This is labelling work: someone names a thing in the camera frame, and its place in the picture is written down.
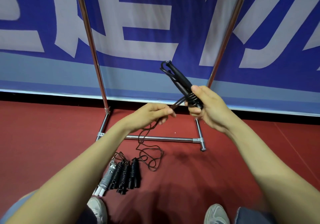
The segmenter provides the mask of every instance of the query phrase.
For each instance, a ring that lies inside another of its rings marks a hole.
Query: person's left arm
[[[103,137],[48,180],[6,222],[74,223],[84,210],[94,188],[123,139],[158,118],[168,115],[165,104],[148,103],[113,125]]]

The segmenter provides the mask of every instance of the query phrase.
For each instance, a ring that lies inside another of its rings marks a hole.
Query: floor seam
[[[304,161],[304,159],[300,156],[300,154],[298,153],[298,151],[294,148],[294,146],[291,144],[291,142],[289,141],[289,139],[286,137],[286,135],[282,132],[282,130],[279,128],[279,126],[273,122],[274,125],[277,127],[277,129],[280,131],[280,133],[282,134],[282,136],[286,139],[286,141],[289,143],[289,145],[293,148],[293,150],[296,152],[296,154],[298,155],[298,157],[301,159],[301,161],[304,163],[304,165],[306,165],[306,167],[309,169],[309,171],[311,172],[311,174],[314,176],[314,178],[318,181],[318,183],[320,184],[320,180],[317,178],[317,176],[314,174],[314,172],[311,170],[311,168],[308,166],[308,164]]]

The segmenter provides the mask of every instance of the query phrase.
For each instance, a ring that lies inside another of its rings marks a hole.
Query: white sneaker
[[[230,224],[229,218],[219,204],[214,204],[207,210],[206,216],[204,217],[204,224]]]
[[[87,206],[93,211],[97,217],[97,224],[106,224],[108,221],[108,213],[103,201],[97,197],[91,197]]]

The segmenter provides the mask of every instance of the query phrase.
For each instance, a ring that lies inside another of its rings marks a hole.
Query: person's left hand
[[[163,124],[167,121],[168,115],[176,117],[176,114],[168,105],[162,103],[148,103],[134,113],[123,118],[122,121],[126,125],[126,128],[130,130],[130,133],[133,133],[150,125],[153,121],[157,121],[158,118],[161,118],[159,125]]]

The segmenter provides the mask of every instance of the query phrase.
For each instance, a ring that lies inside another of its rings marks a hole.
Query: shoe
[[[92,210],[97,217],[97,224],[106,224],[108,221],[108,213],[103,201],[97,197],[91,197],[87,206]]]
[[[207,210],[206,216],[204,217],[204,224],[230,224],[229,218],[219,204],[214,204]]]

